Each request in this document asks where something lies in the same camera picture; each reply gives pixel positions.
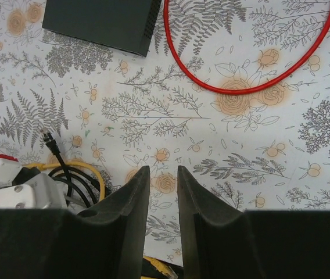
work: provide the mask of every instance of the white patterned surface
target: white patterned surface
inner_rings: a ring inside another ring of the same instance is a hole
[[[171,3],[182,60],[232,89],[295,63],[329,10],[329,1]],[[181,264],[179,164],[240,210],[330,209],[330,33],[282,84],[217,96],[175,65],[161,15],[141,58],[43,30],[44,9],[0,0],[0,152],[52,162],[40,141],[45,126],[65,158],[95,164],[113,189],[150,165],[147,255]]]

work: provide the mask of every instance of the red cable loop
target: red cable loop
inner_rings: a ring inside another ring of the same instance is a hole
[[[181,70],[188,76],[193,82],[197,83],[199,86],[208,89],[210,91],[214,91],[216,93],[220,94],[228,94],[228,95],[242,95],[242,94],[251,94],[257,91],[261,91],[264,89],[267,89],[268,87],[271,87],[283,79],[289,77],[294,71],[296,71],[302,64],[304,64],[310,57],[311,55],[316,51],[316,49],[320,46],[321,42],[325,38],[326,34],[328,33],[330,29],[330,11],[329,15],[327,18],[327,21],[325,22],[324,28],[321,30],[320,35],[317,37],[316,41],[314,44],[311,46],[311,48],[306,52],[305,55],[297,62],[295,63],[291,68],[289,68],[286,72],[282,73],[280,76],[274,78],[273,80],[270,80],[262,85],[252,87],[252,88],[247,88],[247,89],[242,89],[242,90],[229,90],[229,89],[222,89],[218,87],[211,86],[207,83],[202,82],[199,80],[197,77],[195,77],[181,62],[180,57],[177,54],[177,51],[174,48],[173,41],[171,39],[170,35],[170,26],[169,26],[169,1],[170,0],[164,0],[164,26],[165,26],[165,33],[166,33],[166,38],[167,42],[169,44],[169,48],[171,51],[171,54],[173,55],[175,61],[181,68]]]

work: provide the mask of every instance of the black cable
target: black cable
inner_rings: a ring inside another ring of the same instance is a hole
[[[71,166],[67,166],[69,171],[73,171],[74,173],[77,173],[81,176],[83,176],[84,178],[86,178],[87,180],[89,180],[89,182],[91,183],[91,185],[94,186],[95,189],[97,189],[99,192],[101,191],[101,187],[99,185],[98,180],[96,180],[95,178],[92,178],[90,175],[84,173],[82,170],[79,170],[75,167],[71,167]],[[53,177],[54,174],[56,174],[57,172],[63,170],[62,167],[56,167],[55,169],[53,169],[52,171],[50,171],[49,176]]]
[[[71,178],[71,174],[70,172],[68,171],[68,167],[67,165],[65,164],[62,156],[60,155],[60,153],[55,153],[54,154],[55,157],[57,158],[58,162],[60,163],[60,166],[62,167],[63,169],[63,172],[64,174],[66,175],[66,178],[67,178],[67,181],[71,182],[72,183],[72,178]],[[72,188],[71,187],[68,187],[68,190],[67,190],[67,196],[71,197],[72,196]]]
[[[73,184],[71,181],[68,181],[64,178],[60,178],[60,177],[53,177],[53,179],[55,181],[60,181],[60,182],[63,182],[65,184],[67,184],[69,187],[71,187],[72,189],[74,189],[78,195],[81,197],[81,199],[84,201],[85,205],[87,208],[89,208],[91,206],[88,198],[84,195],[84,193],[82,192],[82,190],[79,189],[78,186],[76,186],[75,184]]]
[[[90,196],[91,200],[93,201],[93,204],[96,204],[98,202],[98,200],[97,200],[96,196],[94,195],[94,193],[93,193],[92,189],[90,188],[90,186],[81,177],[75,175],[74,173],[71,173],[70,175],[71,175],[71,177],[73,179],[76,179],[78,182],[80,182],[82,184],[82,186],[85,187],[85,189],[89,193],[89,196]],[[63,178],[64,176],[65,176],[64,173],[60,173],[60,174],[57,174],[54,177],[61,177],[61,178]]]
[[[64,173],[66,174],[67,181],[72,182],[72,178],[68,171],[68,167],[65,164],[62,156],[60,155],[60,150],[59,150],[58,144],[56,143],[56,140],[53,138],[53,136],[51,135],[51,133],[49,131],[42,129],[41,132],[42,132],[42,139],[44,140],[45,145],[49,148],[51,153],[57,158],[58,162],[60,163],[60,166],[62,167]],[[68,187],[67,196],[69,196],[69,197],[72,196],[71,187]]]

